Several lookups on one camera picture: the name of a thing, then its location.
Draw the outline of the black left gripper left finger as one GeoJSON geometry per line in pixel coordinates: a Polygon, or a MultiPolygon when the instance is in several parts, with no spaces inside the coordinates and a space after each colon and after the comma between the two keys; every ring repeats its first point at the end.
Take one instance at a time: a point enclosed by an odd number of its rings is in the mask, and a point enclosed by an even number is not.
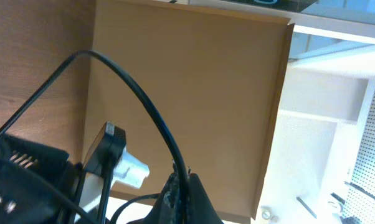
{"type": "Polygon", "coordinates": [[[143,219],[144,224],[180,224],[182,223],[179,178],[172,173],[165,183],[159,197],[143,219]]]}

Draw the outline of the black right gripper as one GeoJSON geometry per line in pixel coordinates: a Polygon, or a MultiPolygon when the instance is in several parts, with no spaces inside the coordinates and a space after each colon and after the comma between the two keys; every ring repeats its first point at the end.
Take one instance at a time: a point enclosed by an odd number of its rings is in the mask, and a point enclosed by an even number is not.
{"type": "Polygon", "coordinates": [[[67,152],[10,134],[0,137],[0,224],[72,223],[76,216],[28,171],[78,202],[81,163],[67,152]]]}

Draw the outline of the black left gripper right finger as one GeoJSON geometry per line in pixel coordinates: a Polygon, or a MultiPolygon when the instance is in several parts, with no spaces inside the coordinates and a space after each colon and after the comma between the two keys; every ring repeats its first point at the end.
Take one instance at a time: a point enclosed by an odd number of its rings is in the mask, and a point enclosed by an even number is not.
{"type": "Polygon", "coordinates": [[[188,168],[186,201],[187,224],[223,224],[201,183],[199,176],[188,168]]]}

